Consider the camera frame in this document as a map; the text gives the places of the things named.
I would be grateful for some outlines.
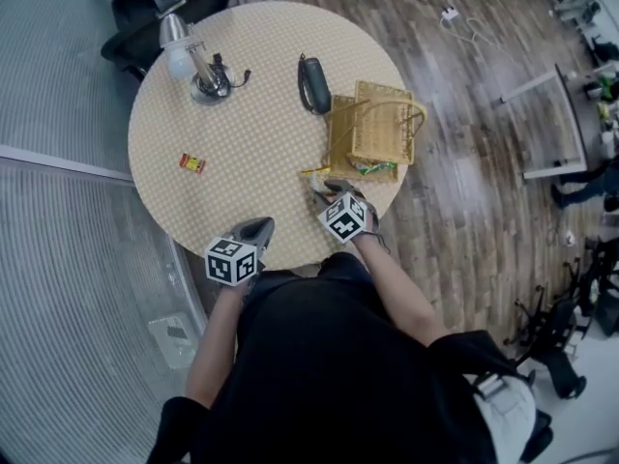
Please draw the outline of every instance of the lamp base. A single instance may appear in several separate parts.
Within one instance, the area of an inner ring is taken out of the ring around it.
[[[228,83],[234,84],[236,82],[236,76],[234,74],[234,71],[227,66],[223,66],[223,71],[228,79]],[[220,87],[217,91],[214,91],[213,93],[206,92],[204,91],[204,89],[200,88],[200,80],[200,76],[196,74],[192,79],[192,86],[190,87],[192,98],[200,104],[219,103],[228,98],[230,96],[230,93],[232,93],[232,88],[228,84]]]

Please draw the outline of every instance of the wooden floor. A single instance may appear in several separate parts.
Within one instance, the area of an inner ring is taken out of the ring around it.
[[[577,33],[548,14],[552,0],[449,0],[465,19],[487,24],[500,47],[459,41],[439,29],[444,0],[292,0],[343,15],[387,50],[427,106],[416,162],[382,229],[402,267],[453,331],[488,329],[501,340],[515,324],[513,301],[536,284],[559,292],[561,264],[599,233],[600,199],[561,216],[550,180],[519,173],[573,149],[552,91],[498,104],[502,93],[550,71],[591,69]],[[577,246],[564,247],[566,230]]]

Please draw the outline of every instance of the beige table top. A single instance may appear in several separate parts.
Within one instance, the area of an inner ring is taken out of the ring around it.
[[[248,218],[273,217],[263,257],[272,269],[321,261],[339,248],[316,218],[309,179],[327,143],[322,117],[301,105],[297,64],[318,57],[332,94],[354,96],[357,79],[403,88],[387,53],[350,21],[317,7],[263,2],[228,9],[194,27],[209,55],[248,84],[204,106],[190,80],[174,79],[162,55],[142,83],[129,128],[132,174],[142,201],[172,238],[196,254]],[[201,174],[179,167],[183,153],[206,160]],[[353,181],[383,215],[396,184]]]

